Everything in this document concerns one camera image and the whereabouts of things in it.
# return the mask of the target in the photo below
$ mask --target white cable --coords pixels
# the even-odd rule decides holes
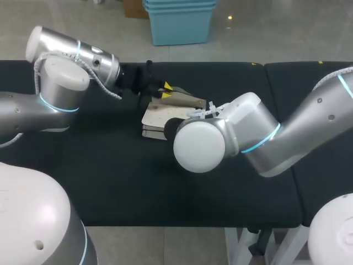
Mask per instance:
[[[85,69],[88,74],[97,82],[98,86],[108,95],[116,98],[116,99],[121,99],[121,96],[109,91],[101,82],[101,80],[98,78],[98,76],[96,75],[96,73],[92,70],[92,68],[83,60],[81,60],[80,58],[78,58],[77,56],[74,56],[72,54],[68,54],[66,52],[61,52],[61,51],[50,51],[50,52],[46,52],[44,54],[41,54],[41,56],[35,61],[34,63],[34,83],[35,83],[35,89],[36,89],[36,93],[37,91],[39,91],[39,69],[40,69],[40,65],[41,65],[41,61],[44,59],[47,59],[50,56],[59,56],[59,57],[63,57],[63,58],[67,58],[70,59],[78,64],[81,65],[81,67],[83,69]]]
[[[337,70],[335,72],[332,72],[328,75],[326,75],[325,77],[323,77],[313,88],[313,90],[317,89],[319,86],[321,86],[323,83],[325,83],[327,80],[336,77],[338,75],[343,75],[344,73],[351,73],[353,72],[353,67],[348,67],[348,68],[344,68],[344,69],[340,69]]]
[[[221,106],[219,106],[218,108],[216,108],[213,104],[212,101],[209,102],[210,105],[210,110],[202,110],[202,109],[197,109],[194,110],[193,112],[189,112],[187,115],[190,118],[200,118],[200,119],[204,119],[205,116],[212,114],[213,117],[216,116],[216,113],[220,113],[222,110],[224,110],[224,108],[229,105],[229,103],[225,103]]]
[[[13,144],[14,142],[16,142],[18,139],[21,138],[21,136],[23,135],[23,133],[20,133],[18,135],[16,135],[12,140],[8,141],[8,142],[5,142],[3,144],[0,144],[0,148],[4,148],[4,147],[7,147],[11,144]]]

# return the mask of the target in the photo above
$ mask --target white table leg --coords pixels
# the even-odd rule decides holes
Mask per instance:
[[[309,238],[309,228],[299,226],[289,229],[271,265],[292,265]]]
[[[258,238],[258,234],[250,233],[247,228],[244,228],[231,265],[248,265],[253,258],[249,246],[256,243]]]
[[[224,234],[226,236],[226,247],[228,256],[228,265],[232,265],[236,250],[239,247],[238,231],[237,228],[224,228]]]
[[[274,259],[276,255],[276,240],[275,240],[275,233],[272,230],[272,234],[269,238],[269,243],[267,244],[266,252],[265,252],[265,264],[270,265],[272,260]]]

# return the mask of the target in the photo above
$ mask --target black table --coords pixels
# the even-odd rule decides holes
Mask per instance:
[[[253,91],[275,114],[266,72],[251,63],[155,63],[173,86],[216,105]],[[2,91],[33,93],[24,61],[0,62]],[[72,127],[25,134],[0,161],[54,177],[86,225],[296,227],[302,210],[291,171],[259,176],[242,155],[217,169],[180,168],[165,141],[141,136],[143,110],[129,93],[117,102],[91,85]]]
[[[351,66],[349,62],[292,62],[265,65],[280,120],[286,120],[325,75]],[[317,148],[293,166],[304,211],[310,226],[319,209],[330,200],[353,193],[351,173],[353,131]]]

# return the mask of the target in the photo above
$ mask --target yellow tag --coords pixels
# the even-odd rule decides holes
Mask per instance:
[[[162,98],[169,98],[171,96],[171,94],[168,93],[163,93],[162,94]]]
[[[169,90],[173,90],[172,87],[167,82],[165,82],[164,88],[169,89]]]

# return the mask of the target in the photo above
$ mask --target tiled floor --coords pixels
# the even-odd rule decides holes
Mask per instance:
[[[108,0],[0,0],[0,59],[23,60],[44,25],[121,61],[352,60],[351,0],[218,0],[207,44],[155,47],[148,20]],[[222,229],[89,227],[101,265],[226,265]]]

